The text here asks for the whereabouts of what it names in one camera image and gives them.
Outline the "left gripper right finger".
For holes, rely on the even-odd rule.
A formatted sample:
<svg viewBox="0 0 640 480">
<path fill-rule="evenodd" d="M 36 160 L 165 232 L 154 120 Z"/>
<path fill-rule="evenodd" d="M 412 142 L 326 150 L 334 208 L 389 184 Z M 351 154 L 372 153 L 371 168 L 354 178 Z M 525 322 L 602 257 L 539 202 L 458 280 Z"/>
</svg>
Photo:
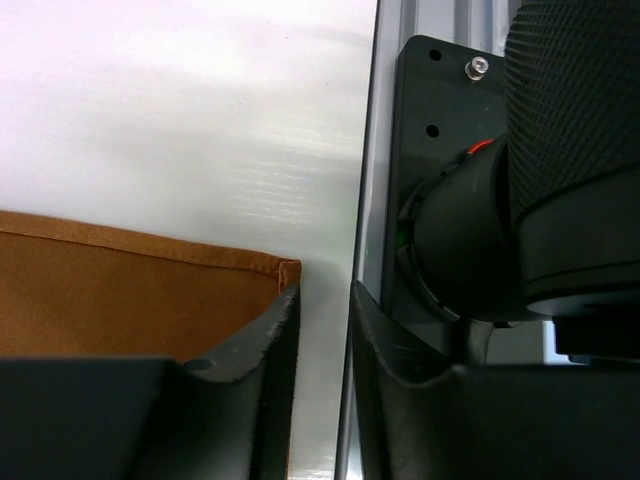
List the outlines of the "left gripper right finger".
<svg viewBox="0 0 640 480">
<path fill-rule="evenodd" d="M 453 364 L 351 288 L 368 479 L 635 479 L 634 367 Z"/>
</svg>

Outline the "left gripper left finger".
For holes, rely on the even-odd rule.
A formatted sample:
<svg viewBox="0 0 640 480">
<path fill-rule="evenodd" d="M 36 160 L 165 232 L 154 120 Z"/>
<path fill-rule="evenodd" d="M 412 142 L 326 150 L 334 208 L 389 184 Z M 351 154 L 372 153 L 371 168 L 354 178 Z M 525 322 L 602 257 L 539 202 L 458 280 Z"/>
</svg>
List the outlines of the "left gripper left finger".
<svg viewBox="0 0 640 480">
<path fill-rule="evenodd" d="M 185 363 L 5 358 L 5 479 L 283 479 L 300 289 Z"/>
</svg>

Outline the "brown cloth napkin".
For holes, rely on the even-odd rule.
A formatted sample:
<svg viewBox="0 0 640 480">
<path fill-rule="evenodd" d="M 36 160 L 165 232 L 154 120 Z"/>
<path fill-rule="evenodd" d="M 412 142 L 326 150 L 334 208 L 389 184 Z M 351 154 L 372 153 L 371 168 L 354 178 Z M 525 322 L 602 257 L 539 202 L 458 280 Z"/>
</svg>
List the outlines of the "brown cloth napkin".
<svg viewBox="0 0 640 480">
<path fill-rule="evenodd" d="M 70 220 L 1 215 L 1 362 L 185 363 L 263 314 L 302 265 L 250 250 Z"/>
</svg>

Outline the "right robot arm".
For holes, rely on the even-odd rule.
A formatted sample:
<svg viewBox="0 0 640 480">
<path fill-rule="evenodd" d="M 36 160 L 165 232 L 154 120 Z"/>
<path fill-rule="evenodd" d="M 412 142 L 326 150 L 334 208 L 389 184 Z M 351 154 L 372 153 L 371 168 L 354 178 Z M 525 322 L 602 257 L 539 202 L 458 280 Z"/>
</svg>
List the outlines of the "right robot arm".
<svg viewBox="0 0 640 480">
<path fill-rule="evenodd" d="M 639 363 L 639 5 L 526 1 L 501 56 L 415 35 L 392 143 L 392 315 L 456 362 L 549 320 Z"/>
</svg>

